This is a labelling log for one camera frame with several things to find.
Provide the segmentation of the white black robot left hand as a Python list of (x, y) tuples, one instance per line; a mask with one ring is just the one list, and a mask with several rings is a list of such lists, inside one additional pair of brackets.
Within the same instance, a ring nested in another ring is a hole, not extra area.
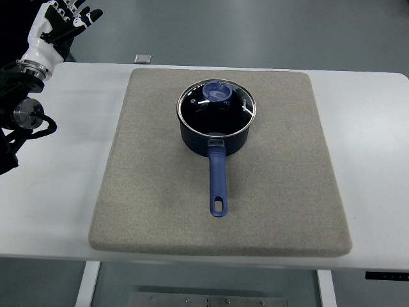
[(101, 9), (83, 6), (84, 1), (47, 1), (35, 17), (27, 38), (29, 47), (19, 63), (22, 71), (40, 80), (49, 79), (64, 62), (73, 39), (102, 15)]

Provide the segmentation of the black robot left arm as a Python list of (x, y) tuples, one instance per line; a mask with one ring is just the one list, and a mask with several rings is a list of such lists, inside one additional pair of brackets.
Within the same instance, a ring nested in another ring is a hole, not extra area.
[(17, 152), (30, 139), (57, 131), (56, 122), (45, 114), (30, 93), (40, 93), (50, 76), (48, 68), (18, 60), (1, 69), (1, 174), (19, 166)]

